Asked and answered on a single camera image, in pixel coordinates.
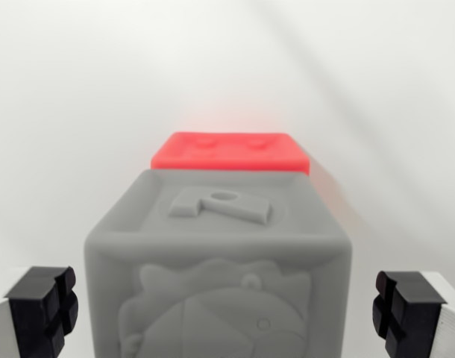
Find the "black-padded silver gripper right finger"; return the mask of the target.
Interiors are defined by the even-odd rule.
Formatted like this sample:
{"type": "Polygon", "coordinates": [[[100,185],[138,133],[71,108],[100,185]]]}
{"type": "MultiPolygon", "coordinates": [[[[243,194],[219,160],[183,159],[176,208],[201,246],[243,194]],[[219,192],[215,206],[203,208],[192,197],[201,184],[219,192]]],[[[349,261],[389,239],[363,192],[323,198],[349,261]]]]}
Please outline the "black-padded silver gripper right finger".
{"type": "Polygon", "coordinates": [[[380,271],[372,320],[390,357],[455,357],[455,288],[436,271],[380,271]]]}

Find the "black-padded silver gripper left finger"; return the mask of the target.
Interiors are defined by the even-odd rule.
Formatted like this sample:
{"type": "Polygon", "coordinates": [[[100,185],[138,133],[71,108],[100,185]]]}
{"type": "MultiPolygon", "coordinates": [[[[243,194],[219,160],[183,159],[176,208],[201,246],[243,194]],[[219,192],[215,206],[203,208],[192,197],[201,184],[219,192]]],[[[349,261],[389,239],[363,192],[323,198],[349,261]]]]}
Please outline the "black-padded silver gripper left finger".
{"type": "Polygon", "coordinates": [[[1,281],[0,357],[58,357],[78,319],[73,267],[18,267],[1,281]]]}

